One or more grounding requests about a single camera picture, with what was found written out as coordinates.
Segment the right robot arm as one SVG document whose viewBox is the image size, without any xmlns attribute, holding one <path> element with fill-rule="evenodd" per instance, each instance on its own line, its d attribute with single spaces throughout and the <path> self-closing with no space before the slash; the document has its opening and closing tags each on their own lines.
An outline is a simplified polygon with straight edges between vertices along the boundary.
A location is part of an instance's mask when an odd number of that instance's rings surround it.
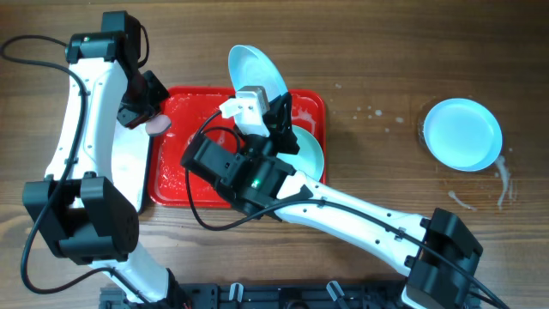
<svg viewBox="0 0 549 309">
<path fill-rule="evenodd" d="M 460 308 L 472 287 L 483 248 L 462 220 L 444 209 L 431 217 L 385 209 L 332 189 L 278 158 L 296 154 L 290 94 L 277 96 L 262 115 L 266 136 L 247 133 L 237 122 L 237 149 L 212 141 L 208 122 L 198 129 L 181 164 L 245 217 L 237 227 L 265 215 L 312 227 L 356 245 L 383 260 L 406 283 L 401 292 L 412 308 Z"/>
</svg>

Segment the light blue plate top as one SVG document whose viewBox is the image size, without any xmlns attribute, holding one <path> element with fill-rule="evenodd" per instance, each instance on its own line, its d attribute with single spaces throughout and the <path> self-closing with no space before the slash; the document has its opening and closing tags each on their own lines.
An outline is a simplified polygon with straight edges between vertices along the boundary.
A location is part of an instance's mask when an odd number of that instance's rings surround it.
<svg viewBox="0 0 549 309">
<path fill-rule="evenodd" d="M 252 45 L 234 46 L 229 52 L 228 69 L 235 93 L 245 86 L 261 86 L 265 89 L 269 110 L 271 101 L 288 92 L 275 64 Z"/>
</svg>

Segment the pink sponge with green scourer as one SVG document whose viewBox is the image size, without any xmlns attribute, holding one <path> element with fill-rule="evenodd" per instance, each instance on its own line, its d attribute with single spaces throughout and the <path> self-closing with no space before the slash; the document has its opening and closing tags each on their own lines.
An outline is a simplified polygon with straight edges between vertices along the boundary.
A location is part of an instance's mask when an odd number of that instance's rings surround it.
<svg viewBox="0 0 549 309">
<path fill-rule="evenodd" d="M 149 119 L 149 121 L 145 123 L 145 131 L 149 136 L 158 136 L 169 130 L 171 125 L 172 121 L 170 118 L 161 114 Z"/>
</svg>

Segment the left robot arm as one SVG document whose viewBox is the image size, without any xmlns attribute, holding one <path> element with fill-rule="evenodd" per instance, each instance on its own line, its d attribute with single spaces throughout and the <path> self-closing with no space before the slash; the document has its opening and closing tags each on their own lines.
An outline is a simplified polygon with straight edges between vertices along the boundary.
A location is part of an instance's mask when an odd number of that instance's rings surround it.
<svg viewBox="0 0 549 309">
<path fill-rule="evenodd" d="M 160 114 L 168 91 L 143 71 L 142 24 L 126 11 L 103 14 L 97 33 L 66 46 L 69 101 L 56 153 L 22 201 L 51 253 L 109 276 L 130 302 L 180 308 L 185 294 L 172 272 L 139 243 L 136 207 L 112 180 L 117 126 L 134 129 Z"/>
</svg>

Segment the light blue plate with sauce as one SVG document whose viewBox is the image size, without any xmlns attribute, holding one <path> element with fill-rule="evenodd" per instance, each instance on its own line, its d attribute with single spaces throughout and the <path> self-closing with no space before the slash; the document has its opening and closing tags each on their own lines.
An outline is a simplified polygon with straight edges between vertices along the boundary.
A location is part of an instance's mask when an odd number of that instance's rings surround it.
<svg viewBox="0 0 549 309">
<path fill-rule="evenodd" d="M 324 172 L 324 155 L 320 143 L 308 130 L 297 125 L 293 126 L 293 133 L 297 137 L 299 152 L 297 154 L 279 153 L 276 157 L 314 180 L 320 181 Z"/>
</svg>

